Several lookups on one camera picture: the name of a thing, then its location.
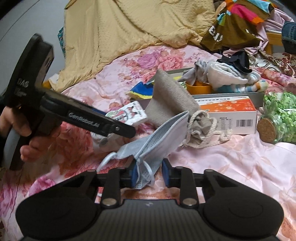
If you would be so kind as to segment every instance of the light blue face mask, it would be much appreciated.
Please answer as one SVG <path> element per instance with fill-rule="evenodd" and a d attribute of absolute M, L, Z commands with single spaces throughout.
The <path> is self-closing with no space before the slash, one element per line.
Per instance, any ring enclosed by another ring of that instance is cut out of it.
<path fill-rule="evenodd" d="M 186 138 L 188 118 L 188 111 L 178 114 L 162 124 L 153 134 L 130 142 L 117 152 L 111 152 L 100 163 L 97 172 L 113 158 L 133 156 L 137 161 L 138 172 L 135 189 L 142 189 L 147 184 L 153 186 L 154 175 L 162 160 L 176 150 Z"/>

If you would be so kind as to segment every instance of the barcode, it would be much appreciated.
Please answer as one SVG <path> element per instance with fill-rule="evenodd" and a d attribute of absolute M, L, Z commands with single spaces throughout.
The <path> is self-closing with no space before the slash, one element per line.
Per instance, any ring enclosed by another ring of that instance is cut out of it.
<path fill-rule="evenodd" d="M 252 127 L 253 120 L 237 120 L 237 127 Z"/>

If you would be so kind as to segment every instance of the wooden chair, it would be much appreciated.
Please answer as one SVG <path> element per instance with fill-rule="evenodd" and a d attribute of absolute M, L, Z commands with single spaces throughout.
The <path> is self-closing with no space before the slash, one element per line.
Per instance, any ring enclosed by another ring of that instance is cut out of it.
<path fill-rule="evenodd" d="M 281 41 L 281 34 L 277 34 L 277 33 L 266 33 L 269 43 L 265 48 L 265 52 L 268 53 L 269 55 L 273 54 L 272 51 L 272 46 L 273 45 L 277 45 L 277 46 L 283 46 L 283 43 Z"/>

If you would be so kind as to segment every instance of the floral bedsheet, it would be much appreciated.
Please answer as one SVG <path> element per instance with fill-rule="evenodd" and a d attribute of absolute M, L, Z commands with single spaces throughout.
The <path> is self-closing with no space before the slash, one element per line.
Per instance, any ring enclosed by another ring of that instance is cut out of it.
<path fill-rule="evenodd" d="M 157 68 L 173 70 L 192 67 L 198 59 L 217 59 L 194 46 L 173 49 L 167 46 L 148 47 L 119 57 L 104 67 L 94 79 L 81 82 L 64 94 L 103 111 L 116 110 L 128 103 L 126 93 L 139 81 L 147 81 Z M 136 138 L 150 134 L 153 126 L 138 127 Z M 130 140 L 122 138 L 122 144 Z M 62 182 L 87 169 L 96 169 L 107 153 L 95 154 L 90 133 L 62 124 L 61 135 L 48 154 L 36 163 L 26 163 L 21 171 L 6 171 L 1 178 L 0 217 L 6 232 L 5 240 L 19 240 L 22 233 L 15 220 L 15 210 L 25 198 Z M 296 241 L 296 146 L 288 143 L 262 143 L 259 135 L 234 135 L 222 145 L 201 150 L 179 147 L 170 154 L 173 166 L 185 166 L 201 173 L 212 168 L 280 202 L 285 218 L 278 233 L 282 241 Z M 129 160 L 112 160 L 101 171 L 128 165 Z M 161 172 L 153 187 L 142 190 L 122 190 L 122 198 L 171 199 L 179 190 L 166 188 Z M 99 190 L 96 201 L 100 200 Z M 204 200 L 198 189 L 201 201 Z"/>

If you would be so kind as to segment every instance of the yellow cloth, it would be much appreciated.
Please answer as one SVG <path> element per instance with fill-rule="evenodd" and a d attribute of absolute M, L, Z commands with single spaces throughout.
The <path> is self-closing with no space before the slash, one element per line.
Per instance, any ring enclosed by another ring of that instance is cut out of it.
<path fill-rule="evenodd" d="M 117 57 L 149 45 L 199 44 L 215 20 L 213 0 L 70 0 L 65 69 L 55 91 L 91 79 Z"/>

